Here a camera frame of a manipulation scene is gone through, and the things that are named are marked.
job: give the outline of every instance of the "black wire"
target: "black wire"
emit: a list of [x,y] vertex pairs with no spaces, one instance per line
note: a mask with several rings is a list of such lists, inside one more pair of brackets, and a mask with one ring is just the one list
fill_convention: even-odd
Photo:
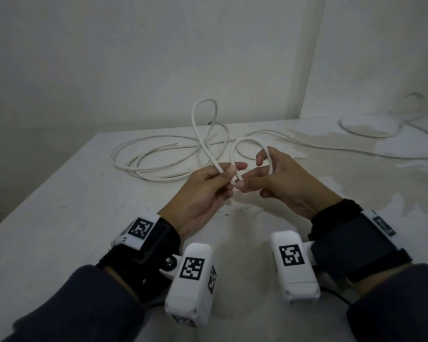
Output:
[[320,286],[320,291],[325,292],[325,293],[330,293],[331,295],[336,296],[338,299],[341,299],[346,305],[352,306],[351,302],[348,301],[348,299],[344,298],[341,294],[339,294],[338,292],[336,292],[336,291],[334,291],[328,287]]
[[165,302],[164,301],[158,301],[158,302],[153,302],[153,303],[144,305],[143,310],[147,311],[147,310],[150,310],[150,309],[155,308],[155,307],[163,307],[163,306],[165,306]]

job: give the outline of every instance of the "white device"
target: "white device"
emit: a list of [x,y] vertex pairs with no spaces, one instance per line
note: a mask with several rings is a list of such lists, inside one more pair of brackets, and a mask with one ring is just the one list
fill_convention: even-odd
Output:
[[165,311],[175,322],[190,327],[208,324],[218,269],[214,250],[205,243],[192,243],[182,257],[173,255],[177,266],[172,271],[160,269],[173,280],[165,299]]
[[295,300],[314,301],[320,297],[319,283],[311,265],[314,263],[311,244],[303,244],[300,235],[292,230],[271,234],[282,294],[291,303]]

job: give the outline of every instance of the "sleeve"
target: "sleeve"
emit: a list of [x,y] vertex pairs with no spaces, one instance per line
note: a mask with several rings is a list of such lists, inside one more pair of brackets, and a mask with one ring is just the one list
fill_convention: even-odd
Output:
[[350,307],[347,319],[359,342],[428,341],[428,265],[380,283]]
[[132,341],[144,311],[103,270],[85,265],[42,306],[13,324],[3,342]]

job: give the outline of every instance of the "person's left hand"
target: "person's left hand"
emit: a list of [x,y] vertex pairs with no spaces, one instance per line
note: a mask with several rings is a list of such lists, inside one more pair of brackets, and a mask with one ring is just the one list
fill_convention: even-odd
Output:
[[181,239],[203,228],[223,203],[233,196],[230,181],[236,169],[244,170],[247,163],[219,163],[222,174],[214,166],[194,171],[172,200],[158,214],[179,233]]

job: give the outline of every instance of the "worn table surface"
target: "worn table surface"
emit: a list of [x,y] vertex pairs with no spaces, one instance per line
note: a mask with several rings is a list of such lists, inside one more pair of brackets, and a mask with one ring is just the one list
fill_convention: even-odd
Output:
[[[428,128],[428,120],[420,124]],[[377,140],[348,134],[333,118],[229,125],[232,137],[262,128],[291,129],[299,139],[324,145],[428,155],[428,135],[408,126],[396,137]],[[139,180],[109,163],[109,153],[118,143],[151,134],[192,136],[193,131],[185,127],[97,134],[0,224],[0,339],[11,333],[17,318],[53,295],[76,268],[95,264],[138,211],[156,212],[182,185]],[[379,212],[413,244],[414,258],[428,263],[428,160],[385,159],[302,147],[268,135],[260,138],[296,157],[307,155],[298,160],[304,168],[342,196]],[[168,139],[146,140],[119,161],[125,163],[127,155],[138,149],[165,143]],[[258,151],[252,144],[240,146],[251,154]],[[168,163],[184,151],[163,151],[144,164]],[[221,159],[227,158],[226,152]],[[194,168],[204,159],[200,154],[180,168]],[[315,305],[289,306],[278,295],[268,239],[271,232],[290,228],[305,239],[310,224],[278,201],[235,193],[201,232],[185,242],[211,243],[220,254],[209,326],[177,326],[157,308],[137,340],[353,341],[340,300],[324,294]],[[356,299],[352,290],[341,291]]]

